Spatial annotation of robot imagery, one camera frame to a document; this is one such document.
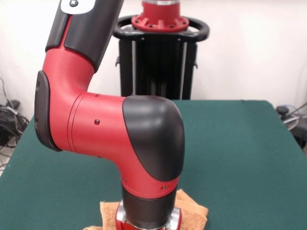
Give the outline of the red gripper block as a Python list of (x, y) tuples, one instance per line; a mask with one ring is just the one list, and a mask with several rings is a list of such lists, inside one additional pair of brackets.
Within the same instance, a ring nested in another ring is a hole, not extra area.
[[(126, 218), (126, 211), (123, 207), (119, 207), (116, 212), (116, 229), (117, 230), (139, 230), (139, 228), (131, 225)], [(182, 212), (180, 208), (174, 208), (171, 213), (170, 220), (167, 223), (157, 228), (158, 230), (179, 230), (182, 222)]]

